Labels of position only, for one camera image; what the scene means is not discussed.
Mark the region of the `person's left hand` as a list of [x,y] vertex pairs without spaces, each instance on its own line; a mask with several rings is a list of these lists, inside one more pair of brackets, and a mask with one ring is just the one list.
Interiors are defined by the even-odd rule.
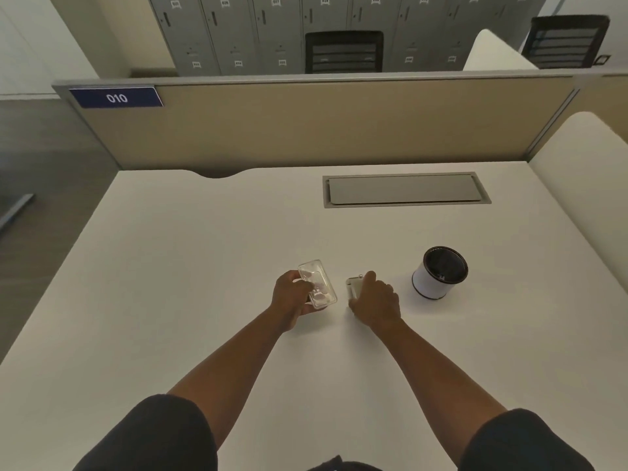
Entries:
[[317,311],[309,303],[309,292],[298,289],[295,291],[287,287],[285,274],[277,279],[272,293],[270,309],[279,317],[282,332],[294,328],[301,316]]

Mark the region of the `person's right hand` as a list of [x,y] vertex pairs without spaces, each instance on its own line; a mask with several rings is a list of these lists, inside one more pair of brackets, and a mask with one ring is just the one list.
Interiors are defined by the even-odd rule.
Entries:
[[349,304],[356,318],[375,334],[402,322],[399,297],[394,288],[377,279],[373,292],[361,292],[358,300]]

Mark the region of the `clear plastic case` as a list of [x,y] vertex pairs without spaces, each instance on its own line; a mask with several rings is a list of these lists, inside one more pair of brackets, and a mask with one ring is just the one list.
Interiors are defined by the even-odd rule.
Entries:
[[309,303],[314,309],[324,309],[338,301],[334,287],[320,260],[300,264],[297,268],[303,281],[313,285],[309,292]]

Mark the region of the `person's left forearm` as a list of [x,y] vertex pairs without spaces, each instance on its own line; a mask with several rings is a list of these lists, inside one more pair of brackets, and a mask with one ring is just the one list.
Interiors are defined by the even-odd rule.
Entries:
[[277,341],[295,323],[294,315],[263,311],[168,391],[200,409],[217,449],[237,423]]

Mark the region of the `person's right forearm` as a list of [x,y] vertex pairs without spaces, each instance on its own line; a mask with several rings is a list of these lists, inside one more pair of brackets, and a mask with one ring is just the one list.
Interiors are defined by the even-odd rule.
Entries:
[[401,369],[436,439],[459,464],[477,431],[506,408],[401,318],[382,320],[372,331]]

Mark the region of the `white cylindrical pen holder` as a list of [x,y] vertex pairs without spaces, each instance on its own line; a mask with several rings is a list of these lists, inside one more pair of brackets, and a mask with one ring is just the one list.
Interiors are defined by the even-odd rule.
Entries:
[[462,254],[446,246],[428,249],[420,266],[413,272],[414,290],[428,300],[440,300],[467,279],[468,264]]

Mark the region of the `beige desk partition panel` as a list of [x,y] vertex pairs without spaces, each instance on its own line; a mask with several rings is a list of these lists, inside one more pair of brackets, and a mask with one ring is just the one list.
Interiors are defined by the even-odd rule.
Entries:
[[[154,86],[163,107],[83,109],[71,88]],[[571,115],[628,139],[628,68],[61,80],[123,170],[531,159]]]

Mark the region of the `person's black left sleeve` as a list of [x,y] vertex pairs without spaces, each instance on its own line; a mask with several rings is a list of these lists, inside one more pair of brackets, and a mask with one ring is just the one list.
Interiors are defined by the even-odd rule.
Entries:
[[217,471],[217,445],[191,401],[168,394],[137,404],[73,471]]

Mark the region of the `person's black sleeve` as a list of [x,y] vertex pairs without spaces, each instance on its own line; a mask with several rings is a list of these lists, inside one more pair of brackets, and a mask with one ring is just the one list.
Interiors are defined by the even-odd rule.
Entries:
[[595,471],[537,414],[515,409],[484,424],[462,454],[458,471]]
[[168,394],[137,404],[73,471],[217,471],[217,445],[191,401]]

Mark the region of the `person's black right sleeve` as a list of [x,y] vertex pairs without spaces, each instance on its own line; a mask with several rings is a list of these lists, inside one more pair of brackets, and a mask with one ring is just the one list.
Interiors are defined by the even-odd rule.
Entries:
[[515,409],[484,424],[462,454],[458,471],[595,471],[537,414]]

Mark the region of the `black mesh office chair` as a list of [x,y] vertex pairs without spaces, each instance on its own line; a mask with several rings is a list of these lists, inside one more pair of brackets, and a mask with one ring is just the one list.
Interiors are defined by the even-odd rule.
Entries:
[[380,73],[384,34],[378,30],[338,30],[305,34],[305,73]]
[[540,70],[591,68],[609,26],[608,15],[533,17],[521,54]]

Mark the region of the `white side divider panel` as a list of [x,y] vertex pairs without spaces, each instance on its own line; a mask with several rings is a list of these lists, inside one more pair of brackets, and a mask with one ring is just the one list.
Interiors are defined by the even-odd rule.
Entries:
[[463,71],[522,71],[538,68],[489,29],[475,38]]
[[628,293],[628,143],[592,112],[578,112],[529,164]]

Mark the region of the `row of grey lockers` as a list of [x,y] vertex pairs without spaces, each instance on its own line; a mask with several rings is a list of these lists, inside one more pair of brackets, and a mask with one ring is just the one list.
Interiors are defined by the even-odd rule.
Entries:
[[460,71],[546,0],[148,0],[181,77]]

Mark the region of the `blue number sign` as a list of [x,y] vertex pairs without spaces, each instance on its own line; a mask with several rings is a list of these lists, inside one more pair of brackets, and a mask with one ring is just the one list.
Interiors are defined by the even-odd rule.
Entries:
[[71,88],[69,92],[83,109],[163,107],[154,86]]

